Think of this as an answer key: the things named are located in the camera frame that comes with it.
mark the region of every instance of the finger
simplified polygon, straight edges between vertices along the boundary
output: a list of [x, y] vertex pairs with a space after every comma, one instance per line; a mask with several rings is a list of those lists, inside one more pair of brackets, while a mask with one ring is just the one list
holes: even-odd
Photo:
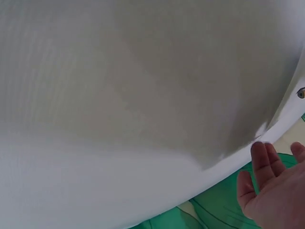
[[281, 173], [284, 172], [286, 167], [282, 163], [279, 155], [277, 154], [274, 146], [271, 143], [265, 143], [265, 147], [267, 150], [268, 158], [269, 158], [269, 163], [271, 166], [271, 169], [276, 177], [281, 175]]
[[259, 190], [262, 190], [268, 181], [275, 178], [265, 145], [255, 142], [251, 147], [251, 157], [255, 179]]
[[256, 193], [250, 173], [241, 171], [237, 177], [237, 201], [244, 215], [248, 218], [251, 218], [251, 203], [255, 197]]
[[290, 149], [298, 163], [305, 161], [305, 146], [299, 142], [294, 142], [290, 146]]

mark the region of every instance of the eyelet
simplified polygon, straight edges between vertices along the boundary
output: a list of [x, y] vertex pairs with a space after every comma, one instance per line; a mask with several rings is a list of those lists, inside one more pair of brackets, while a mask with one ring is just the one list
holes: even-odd
[[297, 97], [299, 97], [300, 99], [304, 99], [305, 98], [305, 87], [302, 87], [300, 90], [297, 91]]

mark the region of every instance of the hand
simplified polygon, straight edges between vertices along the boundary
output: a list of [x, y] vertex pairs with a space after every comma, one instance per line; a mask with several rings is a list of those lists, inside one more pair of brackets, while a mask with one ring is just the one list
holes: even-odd
[[270, 143], [256, 142], [251, 148], [255, 193], [249, 172], [237, 178], [237, 200], [245, 216], [264, 229], [305, 228], [305, 147], [291, 145], [298, 164], [285, 168]]

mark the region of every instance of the green fabric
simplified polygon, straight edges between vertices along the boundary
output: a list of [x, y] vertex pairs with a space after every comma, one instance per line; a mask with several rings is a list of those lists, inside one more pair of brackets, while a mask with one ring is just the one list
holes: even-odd
[[[279, 154], [287, 168], [296, 164], [293, 156]], [[250, 172], [253, 179], [251, 163], [240, 170]], [[190, 199], [194, 209], [186, 212], [175, 207], [163, 214], [147, 220], [132, 229], [257, 229], [255, 222], [246, 218], [236, 199], [236, 171], [225, 180]]]

